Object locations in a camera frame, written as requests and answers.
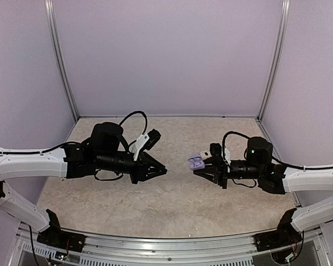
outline table surface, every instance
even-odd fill
[[[80,119],[69,140],[83,141],[95,124],[120,120]],[[130,142],[142,132],[144,120],[131,117],[123,127]],[[208,150],[212,142],[221,143],[227,131],[261,136],[254,119],[151,117],[148,131],[153,128],[162,137],[149,153],[166,165],[166,175],[137,185],[131,184],[128,175],[114,182],[100,182],[93,176],[50,177],[38,205],[55,212],[65,228],[147,238],[212,237],[272,229],[286,210],[294,208],[291,195],[271,195],[230,181],[223,190],[188,168],[190,155]],[[245,139],[229,136],[226,145],[232,159],[243,158]],[[98,176],[113,178],[115,174],[101,171]]]

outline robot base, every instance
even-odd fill
[[[50,210],[47,210],[47,213],[50,219],[50,226],[38,235],[37,242],[64,250],[81,252],[86,236],[61,230],[56,214]]]
[[[256,250],[258,252],[281,248],[302,241],[301,234],[291,225],[291,217],[296,208],[286,211],[280,220],[277,229],[254,235]]]

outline lavender wall panel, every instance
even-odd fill
[[[54,59],[43,1],[0,1],[0,146],[50,147],[64,141],[73,119]],[[36,201],[44,178],[10,182]],[[0,211],[0,266],[18,221]]]
[[[291,1],[264,125],[286,162],[333,163],[333,1]],[[329,195],[299,194],[304,205]],[[321,227],[333,258],[333,222]]]
[[[256,116],[281,0],[54,1],[82,116]]]

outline small purple block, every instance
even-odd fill
[[[190,156],[188,158],[188,161],[189,161],[189,168],[193,171],[205,168],[205,163],[199,154]]]
[[[203,161],[200,162],[190,162],[189,163],[190,170],[199,170],[205,168],[205,163]]]
[[[189,162],[200,162],[202,161],[202,158],[199,154],[192,155],[188,158]]]

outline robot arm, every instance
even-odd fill
[[[8,150],[0,148],[0,209],[39,232],[37,241],[66,249],[81,251],[85,236],[62,231],[56,214],[41,209],[19,195],[5,180],[20,177],[80,178],[95,175],[96,170],[127,173],[131,182],[146,181],[166,174],[164,165],[148,155],[160,139],[152,130],[142,134],[132,146],[122,136],[121,126],[106,122],[96,124],[92,135],[81,144],[67,142],[48,150]],[[119,145],[125,151],[118,151]]]
[[[262,137],[248,139],[245,160],[231,160],[230,152],[220,144],[189,158],[195,175],[227,188],[228,179],[253,179],[272,194],[296,191],[333,191],[333,165],[299,167],[285,163],[273,164],[273,146]],[[258,251],[301,241],[300,233],[333,221],[333,196],[304,208],[288,210],[275,231],[255,235]]]

